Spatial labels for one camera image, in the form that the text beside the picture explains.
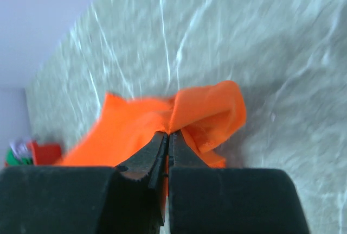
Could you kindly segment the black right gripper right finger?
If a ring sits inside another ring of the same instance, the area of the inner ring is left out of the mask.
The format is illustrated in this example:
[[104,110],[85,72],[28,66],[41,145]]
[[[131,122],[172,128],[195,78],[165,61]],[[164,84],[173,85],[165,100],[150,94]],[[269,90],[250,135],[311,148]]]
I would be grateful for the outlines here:
[[169,143],[172,233],[309,233],[297,190],[286,172],[211,168],[176,132]]

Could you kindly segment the orange t shirt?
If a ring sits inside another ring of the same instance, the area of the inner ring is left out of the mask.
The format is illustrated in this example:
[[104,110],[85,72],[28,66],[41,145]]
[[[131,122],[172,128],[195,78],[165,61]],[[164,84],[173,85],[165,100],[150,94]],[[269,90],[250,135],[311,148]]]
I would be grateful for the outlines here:
[[58,165],[116,166],[141,150],[155,133],[180,131],[208,166],[223,168],[226,161],[214,149],[246,119],[241,90],[231,80],[181,89],[170,98],[126,100],[107,93],[93,128]]

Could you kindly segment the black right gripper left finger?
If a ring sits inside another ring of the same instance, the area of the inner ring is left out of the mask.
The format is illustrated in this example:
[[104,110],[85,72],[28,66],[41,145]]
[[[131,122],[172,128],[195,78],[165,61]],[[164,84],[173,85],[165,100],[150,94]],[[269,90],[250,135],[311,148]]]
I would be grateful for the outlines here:
[[168,136],[117,166],[1,171],[1,233],[159,233]]

